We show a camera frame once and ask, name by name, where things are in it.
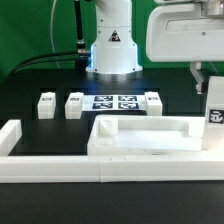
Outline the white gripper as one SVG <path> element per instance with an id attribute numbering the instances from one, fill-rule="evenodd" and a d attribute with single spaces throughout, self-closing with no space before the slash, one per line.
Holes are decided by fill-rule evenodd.
<path id="1" fill-rule="evenodd" d="M 146 34 L 153 62 L 191 62 L 198 94 L 203 93 L 201 63 L 224 61 L 224 0 L 155 0 Z"/>

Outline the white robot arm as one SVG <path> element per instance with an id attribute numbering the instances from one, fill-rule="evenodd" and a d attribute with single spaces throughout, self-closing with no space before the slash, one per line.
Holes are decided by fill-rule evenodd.
<path id="1" fill-rule="evenodd" d="M 224 0 L 154 0 L 146 55 L 153 62 L 188 62 L 203 93 L 203 62 L 224 61 Z M 86 70 L 109 79 L 138 72 L 132 39 L 132 0 L 96 0 L 97 37 Z"/>

